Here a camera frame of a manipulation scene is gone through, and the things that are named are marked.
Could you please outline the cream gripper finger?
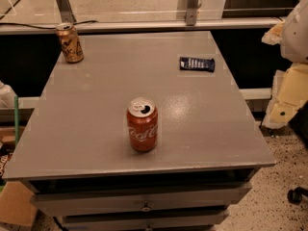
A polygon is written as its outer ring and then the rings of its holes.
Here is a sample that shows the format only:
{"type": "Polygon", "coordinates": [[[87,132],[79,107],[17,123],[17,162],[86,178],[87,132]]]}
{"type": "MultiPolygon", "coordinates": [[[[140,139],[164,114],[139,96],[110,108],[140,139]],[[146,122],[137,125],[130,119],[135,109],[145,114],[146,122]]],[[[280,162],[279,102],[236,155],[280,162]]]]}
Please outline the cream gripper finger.
{"type": "Polygon", "coordinates": [[[286,126],[307,101],[308,64],[292,64],[286,71],[277,70],[262,125],[270,129],[286,126]]]}
{"type": "Polygon", "coordinates": [[[262,43],[268,45],[279,44],[282,40],[282,32],[283,32],[284,22],[281,21],[271,27],[267,32],[262,36],[262,43]]]}

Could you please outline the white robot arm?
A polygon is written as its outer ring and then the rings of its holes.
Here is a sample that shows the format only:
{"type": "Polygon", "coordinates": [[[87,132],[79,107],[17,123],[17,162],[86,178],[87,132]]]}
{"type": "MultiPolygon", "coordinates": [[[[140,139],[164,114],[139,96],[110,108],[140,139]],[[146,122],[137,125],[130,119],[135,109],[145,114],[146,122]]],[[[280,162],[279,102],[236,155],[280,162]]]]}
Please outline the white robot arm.
{"type": "Polygon", "coordinates": [[[262,122],[267,128],[279,129],[308,101],[308,0],[300,0],[283,22],[263,35],[262,42],[279,44],[281,56],[292,63],[286,71],[276,71],[262,122]]]}

